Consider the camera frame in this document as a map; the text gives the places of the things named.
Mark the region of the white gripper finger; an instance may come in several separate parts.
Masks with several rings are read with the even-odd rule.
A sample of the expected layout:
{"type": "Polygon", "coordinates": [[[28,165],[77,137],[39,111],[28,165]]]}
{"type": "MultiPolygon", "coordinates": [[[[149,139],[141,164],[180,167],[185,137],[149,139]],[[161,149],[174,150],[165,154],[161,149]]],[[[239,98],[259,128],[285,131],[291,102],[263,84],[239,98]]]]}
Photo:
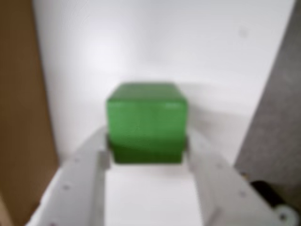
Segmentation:
{"type": "Polygon", "coordinates": [[[97,130],[57,171],[29,226],[104,226],[106,172],[111,153],[97,130]]]}
{"type": "Polygon", "coordinates": [[[205,141],[187,136],[187,162],[203,226],[276,226],[278,218],[251,186],[205,141]]]}

